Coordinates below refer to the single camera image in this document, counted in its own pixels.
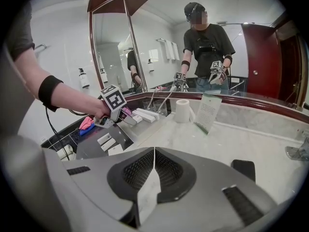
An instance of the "person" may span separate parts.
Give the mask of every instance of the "person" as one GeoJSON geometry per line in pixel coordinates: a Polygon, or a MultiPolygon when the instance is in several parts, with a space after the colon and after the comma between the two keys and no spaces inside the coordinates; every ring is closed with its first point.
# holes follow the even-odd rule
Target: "person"
{"type": "Polygon", "coordinates": [[[42,69],[34,54],[31,36],[31,5],[26,4],[17,15],[5,40],[8,51],[30,93],[47,108],[56,111],[66,108],[94,115],[108,115],[110,110],[104,101],[79,92],[42,69]]]}
{"type": "Polygon", "coordinates": [[[197,92],[206,90],[228,89],[227,80],[220,78],[221,85],[209,84],[211,75],[210,67],[214,61],[223,63],[225,73],[232,63],[232,55],[235,50],[223,27],[209,24],[205,8],[197,3],[191,2],[184,8],[187,20],[191,28],[184,34],[184,50],[182,61],[182,73],[187,74],[192,53],[198,62],[195,75],[197,79],[197,92]]]}
{"type": "Polygon", "coordinates": [[[131,71],[132,83],[134,85],[134,91],[136,94],[142,93],[141,79],[139,69],[137,68],[137,62],[134,51],[130,51],[127,55],[127,68],[131,71]]]}

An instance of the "ceiling vent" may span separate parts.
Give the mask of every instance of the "ceiling vent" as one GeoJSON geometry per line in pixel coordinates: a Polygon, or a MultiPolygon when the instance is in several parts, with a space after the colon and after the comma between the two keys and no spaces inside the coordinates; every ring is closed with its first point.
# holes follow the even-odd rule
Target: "ceiling vent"
{"type": "Polygon", "coordinates": [[[227,24],[227,21],[217,21],[217,24],[224,27],[227,24]]]}

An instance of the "black smartphone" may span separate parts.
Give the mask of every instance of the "black smartphone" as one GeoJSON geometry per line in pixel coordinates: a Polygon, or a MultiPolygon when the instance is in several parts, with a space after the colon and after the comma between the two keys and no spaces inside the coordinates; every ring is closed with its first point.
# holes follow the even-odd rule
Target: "black smartphone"
{"type": "Polygon", "coordinates": [[[255,182],[255,165],[253,161],[235,159],[232,161],[231,167],[255,182]]]}

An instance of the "mirror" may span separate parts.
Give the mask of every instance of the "mirror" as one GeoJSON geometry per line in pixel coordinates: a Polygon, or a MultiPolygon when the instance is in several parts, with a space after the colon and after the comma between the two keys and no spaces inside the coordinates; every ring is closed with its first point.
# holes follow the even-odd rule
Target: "mirror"
{"type": "Polygon", "coordinates": [[[119,13],[110,4],[93,14],[93,34],[96,58],[104,86],[118,86],[123,95],[142,92],[137,61],[133,50],[127,15],[123,0],[114,0],[119,13]]]}
{"type": "Polygon", "coordinates": [[[131,20],[149,89],[171,87],[175,73],[182,71],[191,92],[290,107],[305,101],[307,46],[278,0],[147,0],[131,20]],[[183,60],[191,62],[188,72],[183,60]],[[226,75],[211,76],[218,60],[230,68],[226,75]]]}

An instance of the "toilet paper roll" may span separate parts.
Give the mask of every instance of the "toilet paper roll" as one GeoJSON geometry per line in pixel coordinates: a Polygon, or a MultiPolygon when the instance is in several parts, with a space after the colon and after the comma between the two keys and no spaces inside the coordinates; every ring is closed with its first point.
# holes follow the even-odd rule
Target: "toilet paper roll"
{"type": "Polygon", "coordinates": [[[188,100],[176,101],[175,121],[188,123],[190,118],[190,102],[188,100]]]}

